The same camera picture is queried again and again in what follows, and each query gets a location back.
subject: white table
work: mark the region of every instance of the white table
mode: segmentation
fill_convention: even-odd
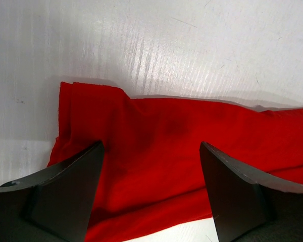
[[[0,184],[46,166],[59,82],[99,79],[131,96],[303,106],[303,1],[0,0]],[[211,219],[135,241],[210,240]]]

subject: cloth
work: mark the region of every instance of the cloth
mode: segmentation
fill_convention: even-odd
[[[211,217],[202,141],[303,184],[303,108],[256,112],[179,98],[131,99],[110,86],[62,83],[49,165],[101,140],[106,153],[86,242],[118,242]]]

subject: red fabric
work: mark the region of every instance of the red fabric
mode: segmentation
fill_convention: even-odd
[[[210,217],[202,141],[303,184],[303,109],[130,99],[115,87],[62,83],[59,126],[49,165],[98,140],[106,148],[86,242],[124,241]]]

